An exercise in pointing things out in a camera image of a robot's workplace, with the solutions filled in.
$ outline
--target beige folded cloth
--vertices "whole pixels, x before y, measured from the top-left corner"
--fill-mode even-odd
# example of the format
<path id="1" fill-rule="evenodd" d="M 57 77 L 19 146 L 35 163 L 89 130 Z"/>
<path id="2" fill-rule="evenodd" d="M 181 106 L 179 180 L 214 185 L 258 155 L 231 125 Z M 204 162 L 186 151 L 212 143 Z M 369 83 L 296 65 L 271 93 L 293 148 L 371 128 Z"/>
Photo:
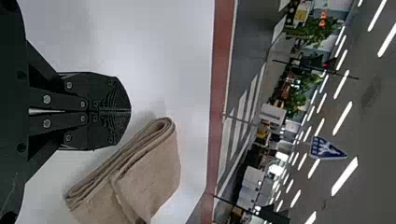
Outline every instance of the beige folded cloth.
<path id="1" fill-rule="evenodd" d="M 64 196 L 81 224 L 150 223 L 180 182 L 175 124 L 156 119 Z"/>

